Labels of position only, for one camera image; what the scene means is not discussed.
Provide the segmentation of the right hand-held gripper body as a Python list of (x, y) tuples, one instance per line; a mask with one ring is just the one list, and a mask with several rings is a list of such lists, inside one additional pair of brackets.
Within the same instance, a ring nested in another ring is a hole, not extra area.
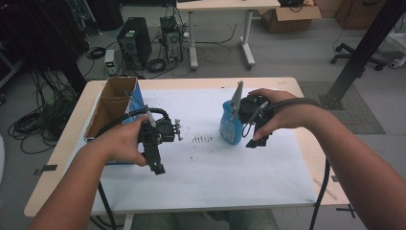
[[(271, 113), (265, 113), (263, 109), (268, 106), (268, 101), (262, 96), (247, 96), (240, 101), (238, 111), (239, 120), (243, 123), (243, 127), (254, 126), (254, 131), (263, 127), (271, 118)], [(242, 131), (242, 136), (246, 137), (249, 133)]]

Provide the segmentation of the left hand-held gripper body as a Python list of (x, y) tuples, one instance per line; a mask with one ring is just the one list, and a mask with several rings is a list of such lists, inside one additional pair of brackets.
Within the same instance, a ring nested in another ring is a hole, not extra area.
[(158, 146), (163, 142), (173, 142), (175, 138), (175, 126), (171, 119), (162, 118), (155, 122), (143, 122), (138, 142), (143, 144), (142, 155), (152, 172), (156, 175), (165, 173), (164, 165), (161, 162), (161, 155)]

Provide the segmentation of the blue plastic bottle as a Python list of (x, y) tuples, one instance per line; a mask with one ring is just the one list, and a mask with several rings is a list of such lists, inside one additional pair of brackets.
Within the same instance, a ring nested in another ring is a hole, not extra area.
[(224, 141), (230, 145), (236, 145), (242, 138), (243, 124), (239, 118), (233, 119), (232, 108), (230, 101), (226, 101), (223, 105), (223, 114), (220, 119), (219, 133)]

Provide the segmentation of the person's left hand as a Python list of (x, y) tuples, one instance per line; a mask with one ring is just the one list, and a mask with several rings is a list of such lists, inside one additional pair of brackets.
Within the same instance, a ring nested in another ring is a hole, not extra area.
[(146, 115), (134, 122), (115, 126), (93, 141), (96, 151), (105, 163), (110, 161), (125, 162), (138, 166), (147, 164), (144, 156), (138, 151), (138, 137)]

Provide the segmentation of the person's right hand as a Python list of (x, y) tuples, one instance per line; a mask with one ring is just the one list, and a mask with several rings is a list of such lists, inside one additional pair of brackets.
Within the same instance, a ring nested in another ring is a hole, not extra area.
[[(249, 95), (261, 95), (273, 104), (296, 99), (296, 96), (287, 91), (266, 88), (253, 90)], [(318, 106), (306, 103), (282, 106), (275, 110), (274, 116), (269, 122), (255, 132), (253, 140), (258, 141), (280, 128), (307, 127), (318, 110)]]

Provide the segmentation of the white table mat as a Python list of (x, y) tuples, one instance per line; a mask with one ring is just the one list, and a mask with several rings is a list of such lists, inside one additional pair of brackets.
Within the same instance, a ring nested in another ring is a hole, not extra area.
[(159, 151), (165, 173), (147, 167), (108, 165), (101, 184), (107, 200), (93, 211), (151, 213), (307, 206), (317, 193), (290, 129), (279, 129), (266, 146), (230, 145), (219, 133), (222, 105), (230, 87), (142, 91), (145, 104), (160, 107), (181, 123), (181, 136)]

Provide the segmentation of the open cardboard box blue outside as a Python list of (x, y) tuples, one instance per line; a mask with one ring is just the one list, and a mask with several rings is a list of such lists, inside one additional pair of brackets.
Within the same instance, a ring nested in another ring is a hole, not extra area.
[[(97, 131), (100, 131), (104, 126), (119, 119), (121, 116), (124, 116), (125, 120), (129, 119), (124, 113), (129, 105), (129, 96), (134, 89), (138, 89), (138, 83), (135, 78), (113, 78), (106, 82), (90, 126), (87, 128), (87, 136), (93, 137), (93, 140), (79, 150), (77, 153), (79, 161), (84, 162), (88, 160), (92, 166), (99, 167), (106, 164), (102, 157), (97, 154), (96, 145), (93, 144), (93, 141), (98, 138), (96, 136)], [(118, 122), (113, 127), (123, 124), (123, 122)]]

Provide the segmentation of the small black computer tower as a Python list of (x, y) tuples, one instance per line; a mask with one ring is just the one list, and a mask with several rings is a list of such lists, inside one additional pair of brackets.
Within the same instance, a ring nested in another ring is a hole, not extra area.
[(160, 25), (168, 61), (176, 65), (183, 60), (180, 29), (174, 16), (161, 17)]

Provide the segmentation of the white power supply unit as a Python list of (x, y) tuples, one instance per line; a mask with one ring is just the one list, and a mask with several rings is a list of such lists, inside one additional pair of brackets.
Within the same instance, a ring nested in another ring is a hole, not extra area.
[(104, 56), (104, 65), (107, 73), (112, 76), (116, 73), (115, 51), (107, 49)]

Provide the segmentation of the person's legs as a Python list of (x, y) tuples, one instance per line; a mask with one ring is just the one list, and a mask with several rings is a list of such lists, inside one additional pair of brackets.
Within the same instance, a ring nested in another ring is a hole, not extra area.
[(270, 209), (136, 215), (130, 230), (280, 230)]

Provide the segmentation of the large black computer tower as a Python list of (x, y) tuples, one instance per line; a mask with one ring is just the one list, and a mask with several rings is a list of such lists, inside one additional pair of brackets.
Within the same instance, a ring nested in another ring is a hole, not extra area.
[(135, 58), (138, 68), (144, 70), (152, 51), (147, 21), (144, 17), (129, 17), (117, 36), (121, 50)]

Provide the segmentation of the open brown cardboard box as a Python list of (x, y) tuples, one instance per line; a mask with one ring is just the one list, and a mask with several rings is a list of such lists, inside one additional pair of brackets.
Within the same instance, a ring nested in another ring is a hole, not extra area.
[(260, 10), (259, 15), (265, 30), (272, 34), (307, 31), (314, 19), (322, 18), (318, 6)]

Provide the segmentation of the white desk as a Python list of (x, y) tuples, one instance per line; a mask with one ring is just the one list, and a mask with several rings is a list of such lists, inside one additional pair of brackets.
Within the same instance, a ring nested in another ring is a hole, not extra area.
[(176, 8), (180, 12), (186, 12), (189, 19), (190, 33), (190, 65), (195, 71), (198, 68), (198, 57), (193, 32), (193, 13), (205, 11), (246, 11), (244, 34), (240, 38), (240, 46), (246, 57), (247, 68), (251, 69), (255, 64), (253, 54), (249, 46), (249, 34), (251, 22), (255, 10), (269, 10), (278, 8), (279, 0), (176, 0)]

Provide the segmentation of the grey floor mat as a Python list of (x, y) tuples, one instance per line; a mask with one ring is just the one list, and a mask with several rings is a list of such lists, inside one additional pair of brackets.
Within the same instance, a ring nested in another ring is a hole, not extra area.
[[(321, 103), (321, 96), (325, 95), (332, 85), (332, 81), (299, 82), (304, 95), (319, 104)], [(331, 109), (330, 112), (354, 134), (385, 134), (384, 128), (377, 121), (355, 86), (351, 86), (346, 92), (340, 106), (337, 109)]]

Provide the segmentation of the black tape strip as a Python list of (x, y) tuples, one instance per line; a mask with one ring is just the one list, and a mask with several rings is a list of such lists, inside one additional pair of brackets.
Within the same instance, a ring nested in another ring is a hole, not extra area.
[(349, 212), (350, 215), (351, 215), (351, 217), (352, 217), (353, 219), (356, 219), (355, 210), (353, 209), (353, 207), (351, 206), (351, 204), (348, 204), (346, 208), (344, 208), (344, 207), (339, 207), (339, 208), (336, 208), (335, 210), (336, 210), (337, 212)]
[(40, 169), (35, 169), (34, 175), (42, 175), (44, 172), (53, 172), (57, 168), (57, 165), (44, 165)]

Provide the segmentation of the black metal beam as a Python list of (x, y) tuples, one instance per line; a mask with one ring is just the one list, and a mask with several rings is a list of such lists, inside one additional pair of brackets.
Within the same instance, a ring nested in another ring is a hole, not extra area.
[(406, 0), (388, 0), (365, 35), (355, 48), (337, 80), (325, 95), (321, 96), (324, 109), (337, 109), (346, 92), (359, 78), (368, 60), (385, 40), (396, 22), (406, 12)]

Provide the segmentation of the closed brown cardboard box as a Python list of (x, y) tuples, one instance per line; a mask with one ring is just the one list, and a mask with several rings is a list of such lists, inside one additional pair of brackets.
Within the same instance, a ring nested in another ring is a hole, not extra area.
[(387, 0), (343, 0), (336, 22), (345, 30), (367, 30)]

